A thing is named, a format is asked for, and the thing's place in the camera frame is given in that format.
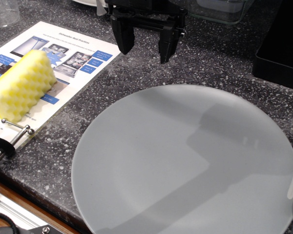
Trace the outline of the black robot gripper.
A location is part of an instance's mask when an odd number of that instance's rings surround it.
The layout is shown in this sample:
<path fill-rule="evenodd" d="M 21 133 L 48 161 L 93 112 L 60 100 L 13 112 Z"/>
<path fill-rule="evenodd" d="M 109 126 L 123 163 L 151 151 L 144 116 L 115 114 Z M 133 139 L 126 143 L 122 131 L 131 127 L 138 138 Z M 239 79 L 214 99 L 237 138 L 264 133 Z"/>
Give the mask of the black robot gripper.
<path fill-rule="evenodd" d="M 160 63 L 175 54 L 186 33 L 188 11 L 169 0 L 107 0 L 108 15 L 118 48 L 126 55 L 134 46 L 134 27 L 160 31 Z"/>

